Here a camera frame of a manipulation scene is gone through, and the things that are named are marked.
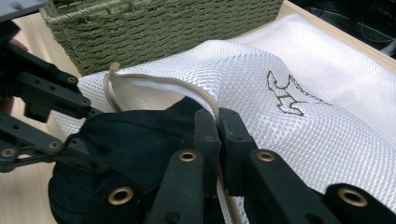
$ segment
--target white mesh bag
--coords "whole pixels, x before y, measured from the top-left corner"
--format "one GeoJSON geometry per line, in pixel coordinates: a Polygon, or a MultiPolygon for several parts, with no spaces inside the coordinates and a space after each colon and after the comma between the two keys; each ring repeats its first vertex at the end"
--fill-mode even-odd
{"type": "MultiPolygon", "coordinates": [[[[312,35],[309,32],[314,32],[325,39],[326,45],[334,45],[338,51],[346,52],[339,57],[359,56],[360,62],[370,61],[347,46],[340,47],[340,43],[322,32],[310,30],[312,27],[302,19],[290,17],[269,27],[280,29],[278,25],[288,22],[292,24],[291,31],[293,27],[300,30],[308,26],[303,33],[312,35]]],[[[357,77],[366,73],[353,73],[356,80],[323,75],[325,79],[319,82],[310,76],[324,70],[329,70],[329,74],[341,71],[349,74],[349,70],[338,67],[337,62],[322,62],[324,59],[312,62],[299,59],[300,64],[294,64],[290,62],[291,57],[286,57],[286,64],[291,64],[290,71],[274,54],[248,46],[264,48],[261,44],[265,37],[257,34],[253,37],[250,42],[233,40],[243,44],[207,41],[166,59],[122,69],[115,77],[108,72],[83,77],[79,87],[92,100],[92,106],[105,112],[113,111],[112,107],[165,109],[183,95],[195,99],[215,117],[218,106],[230,108],[241,115],[259,148],[280,154],[309,187],[324,192],[330,184],[352,184],[365,189],[396,212],[394,142],[379,132],[370,120],[362,118],[364,112],[374,113],[375,108],[359,111],[357,108],[369,103],[360,102],[359,97],[352,95],[348,98],[351,105],[345,104],[341,102],[343,93],[336,89],[345,83],[345,86],[354,86],[357,77]],[[107,77],[111,80],[109,86],[104,82],[107,77]]],[[[370,74],[377,79],[394,78],[393,74],[377,64],[375,66],[367,69],[374,69],[375,73],[370,74]]],[[[395,92],[394,86],[388,88],[395,92]]],[[[76,132],[82,123],[59,114],[55,114],[55,118],[66,134],[76,132]]],[[[242,207],[243,199],[233,198],[233,202],[239,221],[248,223],[242,207]]]]}

